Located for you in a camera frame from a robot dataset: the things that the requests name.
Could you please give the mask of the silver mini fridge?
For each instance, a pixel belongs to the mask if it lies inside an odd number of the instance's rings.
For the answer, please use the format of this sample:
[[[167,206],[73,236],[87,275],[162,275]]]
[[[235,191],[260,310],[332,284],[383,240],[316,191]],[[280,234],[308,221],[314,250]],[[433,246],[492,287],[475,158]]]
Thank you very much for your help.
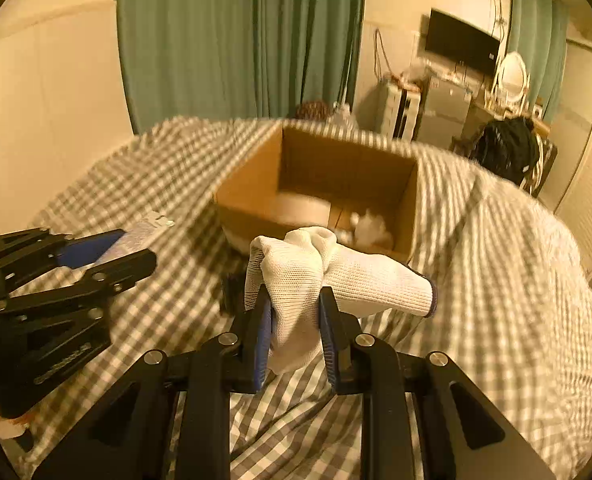
[[[448,150],[452,139],[462,133],[472,96],[460,84],[437,76],[428,77],[413,140]]]

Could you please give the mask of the open cardboard box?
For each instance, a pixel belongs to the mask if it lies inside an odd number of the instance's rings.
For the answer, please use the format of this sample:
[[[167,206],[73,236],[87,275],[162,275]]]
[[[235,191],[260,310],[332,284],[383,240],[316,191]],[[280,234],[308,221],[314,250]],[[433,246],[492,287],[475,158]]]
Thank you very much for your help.
[[[298,229],[278,223],[267,214],[268,201],[281,192],[330,202],[326,226],[330,230],[335,229],[342,214],[364,214],[367,209],[380,214],[394,237],[394,248],[362,252],[410,262],[416,227],[418,160],[401,154],[382,136],[274,127],[216,191],[219,219],[232,247],[247,252],[250,242],[259,235],[283,238]]]

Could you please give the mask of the white toothpaste tube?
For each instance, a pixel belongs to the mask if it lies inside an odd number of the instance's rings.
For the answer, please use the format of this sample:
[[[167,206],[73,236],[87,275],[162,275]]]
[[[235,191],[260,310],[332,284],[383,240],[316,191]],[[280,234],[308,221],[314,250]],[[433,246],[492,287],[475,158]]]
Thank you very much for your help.
[[[95,264],[113,261],[149,248],[163,232],[173,226],[174,220],[157,211],[150,211],[103,252]]]

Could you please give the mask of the white sock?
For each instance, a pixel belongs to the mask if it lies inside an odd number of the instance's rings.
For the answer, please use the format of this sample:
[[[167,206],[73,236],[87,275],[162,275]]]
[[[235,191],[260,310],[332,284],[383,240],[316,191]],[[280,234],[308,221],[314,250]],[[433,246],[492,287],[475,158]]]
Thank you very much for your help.
[[[388,309],[427,318],[437,304],[428,278],[389,256],[339,244],[328,229],[300,228],[282,240],[258,236],[249,245],[245,307],[267,289],[274,311],[268,367],[274,374],[299,370],[321,351],[319,295],[325,286],[338,310],[357,318]]]

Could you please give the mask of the brown patterned bag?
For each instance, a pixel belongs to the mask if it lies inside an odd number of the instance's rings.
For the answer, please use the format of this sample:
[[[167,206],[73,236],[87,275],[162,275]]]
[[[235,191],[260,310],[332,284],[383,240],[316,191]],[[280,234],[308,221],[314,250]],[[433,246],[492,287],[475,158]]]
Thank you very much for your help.
[[[330,115],[330,107],[324,101],[302,102],[296,107],[295,112],[296,119],[312,120],[313,122],[326,122]]]

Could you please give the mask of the clear water jug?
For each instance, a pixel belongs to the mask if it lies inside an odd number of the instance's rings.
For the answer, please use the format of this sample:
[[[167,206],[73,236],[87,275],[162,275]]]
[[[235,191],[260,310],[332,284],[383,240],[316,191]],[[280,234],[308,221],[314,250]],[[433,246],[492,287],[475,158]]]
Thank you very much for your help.
[[[347,103],[335,102],[326,122],[335,127],[348,130],[360,129],[357,119],[351,113],[350,106]]]

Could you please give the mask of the black wall television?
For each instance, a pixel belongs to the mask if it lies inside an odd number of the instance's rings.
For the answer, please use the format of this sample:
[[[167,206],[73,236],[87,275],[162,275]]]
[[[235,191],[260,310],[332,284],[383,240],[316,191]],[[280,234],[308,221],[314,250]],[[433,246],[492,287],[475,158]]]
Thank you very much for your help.
[[[500,41],[481,29],[436,9],[430,11],[426,51],[493,77],[499,48]]]

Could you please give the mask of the white oval mirror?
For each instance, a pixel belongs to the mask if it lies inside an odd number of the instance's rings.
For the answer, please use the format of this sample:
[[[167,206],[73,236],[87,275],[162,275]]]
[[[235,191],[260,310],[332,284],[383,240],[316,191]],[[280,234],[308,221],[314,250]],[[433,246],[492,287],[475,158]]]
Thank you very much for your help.
[[[492,92],[503,105],[522,105],[527,96],[529,81],[524,58],[517,51],[512,51],[505,55],[497,68]]]

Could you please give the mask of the large green curtain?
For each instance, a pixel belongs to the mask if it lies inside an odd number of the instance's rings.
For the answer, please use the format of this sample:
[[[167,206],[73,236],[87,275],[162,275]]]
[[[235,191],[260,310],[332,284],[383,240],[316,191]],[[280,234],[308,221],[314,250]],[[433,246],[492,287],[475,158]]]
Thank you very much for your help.
[[[364,0],[116,0],[131,125],[351,103]]]

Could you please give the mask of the white suitcase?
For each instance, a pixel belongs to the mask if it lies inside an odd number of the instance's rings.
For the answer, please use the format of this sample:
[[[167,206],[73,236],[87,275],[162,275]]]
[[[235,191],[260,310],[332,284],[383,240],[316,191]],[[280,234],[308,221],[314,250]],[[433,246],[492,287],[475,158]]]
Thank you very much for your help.
[[[380,83],[375,131],[390,140],[411,141],[421,105],[416,84],[389,80]]]

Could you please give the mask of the beige tape roll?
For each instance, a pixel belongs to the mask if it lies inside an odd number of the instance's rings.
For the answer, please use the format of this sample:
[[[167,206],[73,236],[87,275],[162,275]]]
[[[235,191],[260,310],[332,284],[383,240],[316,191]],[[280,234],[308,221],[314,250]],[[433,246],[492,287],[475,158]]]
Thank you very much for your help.
[[[267,214],[276,222],[286,226],[328,225],[331,203],[310,195],[281,192],[268,201]]]

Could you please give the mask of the grey checkered bed sheet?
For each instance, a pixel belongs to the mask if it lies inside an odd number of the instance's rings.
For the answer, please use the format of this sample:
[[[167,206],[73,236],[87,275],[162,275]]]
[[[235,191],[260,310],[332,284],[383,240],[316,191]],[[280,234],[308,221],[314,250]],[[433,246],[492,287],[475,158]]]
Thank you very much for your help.
[[[226,328],[221,279],[243,261],[218,220],[217,185],[270,136],[262,119],[176,117],[98,162],[54,198],[37,226],[87,236],[128,229],[152,211],[172,225],[154,241],[155,273],[110,309],[112,343],[36,409],[29,478],[66,432],[151,348],[191,350]],[[559,479],[592,454],[592,289],[576,240],[536,200],[468,160],[421,144],[411,266],[437,289],[423,321],[387,311],[363,325],[397,350],[445,352]],[[270,376],[231,399],[235,479],[354,479],[361,404],[332,395],[324,363]]]

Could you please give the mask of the white louvered wardrobe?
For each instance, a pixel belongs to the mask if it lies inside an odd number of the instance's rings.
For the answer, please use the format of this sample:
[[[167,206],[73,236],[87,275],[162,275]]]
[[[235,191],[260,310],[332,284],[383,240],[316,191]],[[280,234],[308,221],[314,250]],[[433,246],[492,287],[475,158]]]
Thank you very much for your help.
[[[572,232],[592,278],[592,43],[569,39],[549,139],[558,148],[539,200]]]

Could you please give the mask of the green window curtain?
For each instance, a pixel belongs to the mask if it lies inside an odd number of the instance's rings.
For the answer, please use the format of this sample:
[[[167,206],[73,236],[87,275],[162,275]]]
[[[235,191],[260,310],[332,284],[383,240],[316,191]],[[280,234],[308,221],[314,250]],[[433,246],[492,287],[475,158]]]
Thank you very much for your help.
[[[511,0],[508,52],[527,68],[529,108],[540,101],[545,122],[558,111],[566,57],[568,6],[561,0]]]

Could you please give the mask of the black jacket on chair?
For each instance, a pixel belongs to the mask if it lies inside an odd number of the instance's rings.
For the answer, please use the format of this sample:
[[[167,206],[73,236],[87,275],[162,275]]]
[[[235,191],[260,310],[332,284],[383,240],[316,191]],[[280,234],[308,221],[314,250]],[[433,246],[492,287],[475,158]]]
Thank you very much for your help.
[[[535,169],[539,156],[534,122],[524,116],[488,122],[471,154],[480,166],[516,185]]]

